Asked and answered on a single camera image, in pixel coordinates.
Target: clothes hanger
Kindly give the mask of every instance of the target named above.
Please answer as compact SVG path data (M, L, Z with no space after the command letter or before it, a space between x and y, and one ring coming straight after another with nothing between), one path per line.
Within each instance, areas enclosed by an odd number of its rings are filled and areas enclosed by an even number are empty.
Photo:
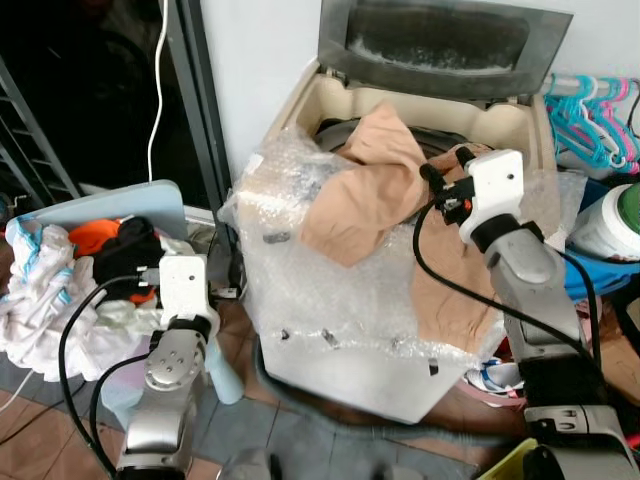
M582 100L593 95L593 85L584 78L580 79L578 92L573 97L556 97L553 95L555 75L552 74L552 85L545 95L549 110L549 119L557 142L564 145L579 159L596 168L608 168L610 152L600 140L600 131L594 123L587 121L588 111L583 108Z
M633 163L636 156L634 143L625 131L623 125L615 118L611 101L618 98L626 98L628 95L628 81L623 82L617 78L602 79L609 84L609 89L604 96L595 96L585 102L591 119L609 133L614 142L619 146L619 154L612 158L611 166L621 173L636 173L638 165Z
M629 98L629 96L631 95L631 80L629 80L628 78L623 78L623 79L619 79L618 80L622 87L621 91L620 91L620 95L617 96L616 98L613 99L613 102L618 103L618 102L622 102L624 100L626 100L627 98ZM612 107L612 115L615 113L615 109ZM620 120L619 118L615 117L614 115L614 120L616 122L616 124L620 125L620 128L622 129L622 131L624 132L626 138L629 139L633 150L634 150L634 155L632 156L631 159L627 159L627 160L633 160L633 161L638 161L640 160L640 141L639 139L635 136L633 130L629 127L629 125L625 122L623 122L622 120Z
M578 98L578 105L580 106L583 115L580 120L583 120L585 124L590 125L597 132L600 141L610 153L609 164L614 168L620 168L622 165L624 165L624 163L626 163L625 159L623 159L622 163L620 163L620 147L618 146L616 141L611 138L609 132L607 132L604 128L590 119L589 109L585 104L585 102L593 100L598 94L598 80L596 80L595 77L589 75L577 75L576 78L581 83L584 82L585 88L589 91L589 93L585 97Z

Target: beige cloth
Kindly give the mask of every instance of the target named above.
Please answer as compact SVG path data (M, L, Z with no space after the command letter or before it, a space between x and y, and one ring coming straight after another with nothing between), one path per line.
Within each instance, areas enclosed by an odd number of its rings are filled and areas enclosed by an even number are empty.
M370 255L426 199L425 161L390 103L360 120L338 154L363 164L331 177L303 221L300 240L345 267Z
M447 183L465 175L455 156L461 146L476 155L489 151L484 145L465 144L429 159L445 174ZM442 214L435 208L427 215L420 232L420 253L426 264L445 278L485 297L494 296L482 253L475 245L462 242L458 227L445 225ZM411 300L419 318L420 338L449 343L469 353L478 352L495 318L493 309L441 284L417 265Z
M452 182L464 176L455 150L429 162ZM488 147L465 144L474 153ZM338 152L361 167L341 172L326 182L303 221L300 240L349 267L370 255L394 225L428 198L419 167L426 159L393 106L383 102L362 118ZM447 227L434 210L425 220L420 248L427 264L447 278L493 296L489 274L475 246L465 246L455 226ZM484 305L433 280L416 266L411 297L419 336L476 353L493 314Z

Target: bubble wrap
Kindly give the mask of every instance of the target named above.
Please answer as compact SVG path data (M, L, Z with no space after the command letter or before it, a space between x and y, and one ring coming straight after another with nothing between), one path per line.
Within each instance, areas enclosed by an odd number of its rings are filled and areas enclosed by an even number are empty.
M321 152L304 132L285 129L253 156L218 213L240 237L248 283L244 303L256 330L263 338L308 339L305 348L314 351L375 349L391 357L479 365L504 336L501 315L478 355L417 336L409 295L413 226L396 226L376 252L351 268L298 241L324 182L350 168L356 165ZM282 342L283 349L292 343L299 341Z
M520 203L521 222L534 220L546 242L564 252L584 195L587 177L581 172L535 170L527 175Z

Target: washing machine lid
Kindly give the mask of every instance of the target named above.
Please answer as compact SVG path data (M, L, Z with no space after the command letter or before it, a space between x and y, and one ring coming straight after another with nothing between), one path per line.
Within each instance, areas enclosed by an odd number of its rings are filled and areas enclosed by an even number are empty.
M537 93L572 14L469 0L323 0L318 59L349 81L452 99Z

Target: hanger rack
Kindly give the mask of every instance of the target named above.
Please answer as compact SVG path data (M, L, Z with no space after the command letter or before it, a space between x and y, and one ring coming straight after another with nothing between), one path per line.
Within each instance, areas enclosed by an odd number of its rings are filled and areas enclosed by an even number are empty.
M547 75L542 83L542 88L540 89L540 93L546 95L549 90L551 90L551 85L553 85L554 80L551 75ZM635 82L630 82L630 86L632 89L637 90L638 86ZM572 97L574 96L578 90L580 89L580 80L573 76L564 76L564 75L556 75L555 76L555 85L553 87L553 95L561 96L561 97ZM606 80L598 80L598 92L596 96L605 96L609 94L610 85Z

